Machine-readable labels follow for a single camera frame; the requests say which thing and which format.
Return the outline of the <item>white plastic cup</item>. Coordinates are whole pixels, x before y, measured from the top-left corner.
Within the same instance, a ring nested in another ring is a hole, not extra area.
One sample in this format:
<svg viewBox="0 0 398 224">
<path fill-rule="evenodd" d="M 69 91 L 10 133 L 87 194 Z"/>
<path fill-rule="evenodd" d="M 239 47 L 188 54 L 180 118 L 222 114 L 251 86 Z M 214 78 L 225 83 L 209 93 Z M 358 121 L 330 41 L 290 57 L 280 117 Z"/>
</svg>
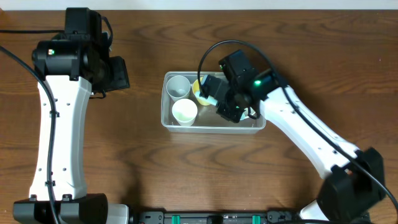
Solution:
<svg viewBox="0 0 398 224">
<path fill-rule="evenodd" d="M 197 105 L 189 99 L 181 99 L 174 103 L 172 115 L 181 126 L 191 126 L 197 117 Z"/>
</svg>

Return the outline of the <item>grey plastic cup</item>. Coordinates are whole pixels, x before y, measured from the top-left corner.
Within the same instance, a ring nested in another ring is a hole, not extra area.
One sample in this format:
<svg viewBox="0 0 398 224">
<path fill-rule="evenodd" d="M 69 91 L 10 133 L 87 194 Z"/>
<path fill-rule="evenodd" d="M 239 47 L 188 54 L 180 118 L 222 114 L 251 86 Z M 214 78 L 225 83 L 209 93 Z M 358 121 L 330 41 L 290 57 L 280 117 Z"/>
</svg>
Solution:
<svg viewBox="0 0 398 224">
<path fill-rule="evenodd" d="M 166 91 L 173 101 L 187 99 L 190 95 L 191 84 L 188 78 L 176 75 L 166 84 Z"/>
</svg>

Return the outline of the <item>white plastic bowl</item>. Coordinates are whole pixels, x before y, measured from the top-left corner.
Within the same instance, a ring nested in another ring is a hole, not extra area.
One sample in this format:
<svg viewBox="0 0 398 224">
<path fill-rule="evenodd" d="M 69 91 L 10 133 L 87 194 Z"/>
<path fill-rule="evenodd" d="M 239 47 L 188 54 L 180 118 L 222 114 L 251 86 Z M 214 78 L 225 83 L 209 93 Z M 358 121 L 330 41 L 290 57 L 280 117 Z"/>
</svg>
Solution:
<svg viewBox="0 0 398 224">
<path fill-rule="evenodd" d="M 257 119 L 257 113 L 252 108 L 246 108 L 243 111 L 240 120 L 242 121 L 242 120 L 249 119 L 249 118 Z"/>
</svg>

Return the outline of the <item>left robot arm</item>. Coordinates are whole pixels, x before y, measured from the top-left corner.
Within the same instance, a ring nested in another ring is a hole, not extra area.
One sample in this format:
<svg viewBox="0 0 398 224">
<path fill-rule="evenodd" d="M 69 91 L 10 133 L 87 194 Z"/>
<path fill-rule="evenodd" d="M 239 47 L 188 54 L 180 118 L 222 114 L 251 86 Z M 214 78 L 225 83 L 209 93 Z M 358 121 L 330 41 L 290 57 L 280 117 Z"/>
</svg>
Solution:
<svg viewBox="0 0 398 224">
<path fill-rule="evenodd" d="M 87 191 L 83 170 L 85 115 L 91 98 L 129 88 L 122 57 L 110 56 L 112 30 L 106 17 L 69 7 L 65 29 L 40 41 L 29 71 L 40 94 L 39 153 L 27 199 L 16 201 L 19 223 L 128 223 L 129 207 Z"/>
</svg>

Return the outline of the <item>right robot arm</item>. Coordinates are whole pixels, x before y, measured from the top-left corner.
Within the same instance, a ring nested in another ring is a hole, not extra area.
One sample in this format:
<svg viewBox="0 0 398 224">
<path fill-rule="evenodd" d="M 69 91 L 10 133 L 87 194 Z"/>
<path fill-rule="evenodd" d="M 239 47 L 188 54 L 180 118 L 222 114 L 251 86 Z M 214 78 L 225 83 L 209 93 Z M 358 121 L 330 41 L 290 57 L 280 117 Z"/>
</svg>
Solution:
<svg viewBox="0 0 398 224">
<path fill-rule="evenodd" d="M 238 123 L 245 111 L 277 126 L 324 180 L 317 198 L 299 211 L 303 221 L 352 222 L 387 197 L 383 158 L 361 151 L 332 131 L 298 98 L 271 65 L 259 72 L 243 51 L 219 61 L 224 78 L 200 75 L 200 94 L 216 100 L 217 113 Z"/>
</svg>

